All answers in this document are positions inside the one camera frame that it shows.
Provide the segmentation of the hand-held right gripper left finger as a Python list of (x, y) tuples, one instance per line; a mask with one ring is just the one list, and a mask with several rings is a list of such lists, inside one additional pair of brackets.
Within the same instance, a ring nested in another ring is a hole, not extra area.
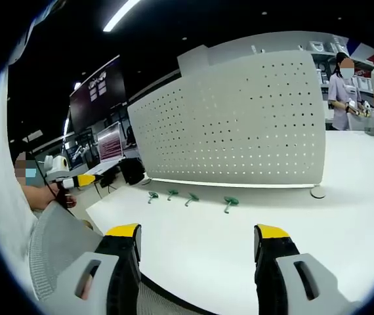
[(58, 277), (57, 314), (136, 314), (141, 225), (116, 226)]

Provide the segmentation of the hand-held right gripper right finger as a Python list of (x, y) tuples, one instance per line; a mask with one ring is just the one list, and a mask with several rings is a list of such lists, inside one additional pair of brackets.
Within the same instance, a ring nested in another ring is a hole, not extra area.
[(355, 303), (339, 291), (334, 274), (300, 253), (286, 231), (257, 224), (254, 235), (259, 314), (355, 313)]

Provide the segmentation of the person's left hand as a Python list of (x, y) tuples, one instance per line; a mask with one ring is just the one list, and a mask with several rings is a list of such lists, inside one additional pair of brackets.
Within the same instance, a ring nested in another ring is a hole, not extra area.
[(61, 182), (49, 184), (49, 189), (53, 193), (55, 200), (65, 209), (74, 208), (77, 204), (76, 198), (64, 189)]

